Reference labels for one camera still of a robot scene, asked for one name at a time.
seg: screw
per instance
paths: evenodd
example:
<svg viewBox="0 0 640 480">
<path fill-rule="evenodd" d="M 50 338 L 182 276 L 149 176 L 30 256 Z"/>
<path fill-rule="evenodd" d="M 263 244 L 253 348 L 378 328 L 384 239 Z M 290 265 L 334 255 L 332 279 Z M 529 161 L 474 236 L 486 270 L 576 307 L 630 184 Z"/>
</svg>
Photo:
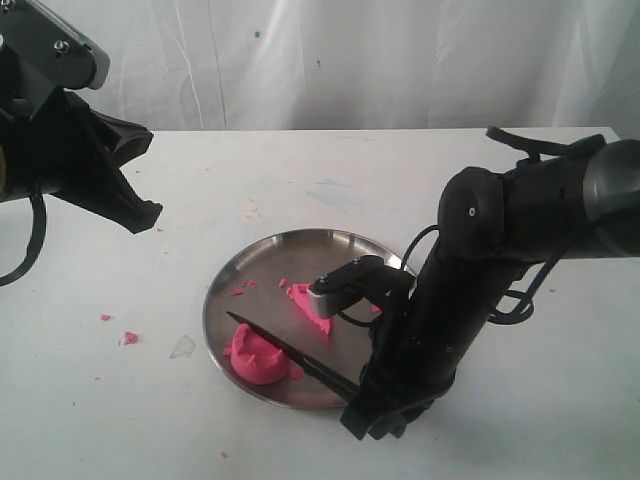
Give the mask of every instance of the screw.
<svg viewBox="0 0 640 480">
<path fill-rule="evenodd" d="M 66 55 L 69 53 L 69 42 L 65 42 L 64 40 L 56 40 L 53 44 L 53 49 L 58 52 L 60 55 Z"/>
</svg>

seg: round metal tray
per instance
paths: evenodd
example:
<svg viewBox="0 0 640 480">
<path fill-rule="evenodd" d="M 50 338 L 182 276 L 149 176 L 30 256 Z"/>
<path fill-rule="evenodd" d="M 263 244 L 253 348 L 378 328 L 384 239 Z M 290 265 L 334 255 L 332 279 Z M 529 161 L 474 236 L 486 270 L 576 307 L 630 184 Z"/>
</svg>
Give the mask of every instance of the round metal tray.
<svg viewBox="0 0 640 480">
<path fill-rule="evenodd" d="M 238 326 L 225 312 L 246 317 L 358 383 L 360 370 L 371 355 L 367 329 L 336 317 L 331 334 L 325 336 L 289 299 L 286 288 L 278 284 L 282 278 L 287 279 L 287 285 L 311 283 L 363 255 L 378 255 L 387 265 L 400 266 L 400 258 L 382 245 L 337 230 L 284 232 L 245 248 L 216 275 L 205 300 L 204 331 L 213 361 L 242 389 L 268 402 L 309 409 L 344 406 L 343 399 L 306 375 L 299 380 L 285 377 L 262 386 L 240 378 L 223 355 Z M 251 280 L 257 282 L 255 288 L 247 285 L 244 295 L 230 296 L 233 290 L 242 288 L 242 282 Z M 367 301 L 354 305 L 347 313 L 364 321 L 376 316 Z"/>
</svg>

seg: table surface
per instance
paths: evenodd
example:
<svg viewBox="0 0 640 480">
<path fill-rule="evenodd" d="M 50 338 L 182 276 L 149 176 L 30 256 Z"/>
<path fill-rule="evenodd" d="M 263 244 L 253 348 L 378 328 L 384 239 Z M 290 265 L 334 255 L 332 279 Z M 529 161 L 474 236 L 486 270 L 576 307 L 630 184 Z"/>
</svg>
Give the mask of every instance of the table surface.
<svg viewBox="0 0 640 480">
<path fill-rule="evenodd" d="M 561 262 L 535 316 L 485 327 L 451 391 L 400 440 L 358 442 L 338 412 L 264 403 L 209 357 L 205 293 L 241 248 L 330 227 L 402 252 L 455 173 L 519 158 L 479 129 L 159 132 L 123 169 L 164 205 L 158 229 L 130 235 L 48 198 L 40 260 L 0 289 L 0 478 L 637 479 L 637 260 Z M 24 253 L 28 202 L 0 206 L 0 225 L 8 270 Z M 140 343 L 122 346 L 126 330 Z M 183 335 L 195 351 L 170 359 Z"/>
</svg>

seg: white curtain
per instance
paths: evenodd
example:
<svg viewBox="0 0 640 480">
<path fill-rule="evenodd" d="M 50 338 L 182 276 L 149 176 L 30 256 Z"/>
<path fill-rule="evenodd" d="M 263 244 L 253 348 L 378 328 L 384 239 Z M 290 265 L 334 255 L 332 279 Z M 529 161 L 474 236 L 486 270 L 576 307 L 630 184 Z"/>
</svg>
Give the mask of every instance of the white curtain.
<svg viewBox="0 0 640 480">
<path fill-rule="evenodd" d="M 640 137 L 640 0 L 45 0 L 155 130 L 608 125 Z"/>
</svg>

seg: metal plate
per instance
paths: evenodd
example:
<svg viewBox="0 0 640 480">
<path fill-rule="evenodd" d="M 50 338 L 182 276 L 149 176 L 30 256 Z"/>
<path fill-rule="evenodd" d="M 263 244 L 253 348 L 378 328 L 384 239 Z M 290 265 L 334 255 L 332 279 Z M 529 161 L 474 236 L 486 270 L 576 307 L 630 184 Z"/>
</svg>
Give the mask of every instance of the metal plate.
<svg viewBox="0 0 640 480">
<path fill-rule="evenodd" d="M 214 362 L 238 386 L 277 405 L 295 408 L 329 408 L 345 402 L 316 379 L 285 377 L 271 385 L 253 385 L 240 378 L 223 356 L 237 324 L 225 313 L 238 313 L 305 353 L 358 383 L 360 370 L 371 354 L 366 328 L 335 318 L 329 337 L 320 332 L 289 299 L 280 279 L 311 283 L 320 275 L 363 255 L 378 255 L 398 268 L 400 258 L 385 247 L 359 235 L 325 229 L 295 230 L 260 240 L 233 257 L 213 280 L 204 304 L 204 331 Z M 255 280 L 256 288 L 231 297 L 243 281 Z M 375 317 L 371 304 L 362 301 L 347 310 L 355 318 Z"/>
</svg>

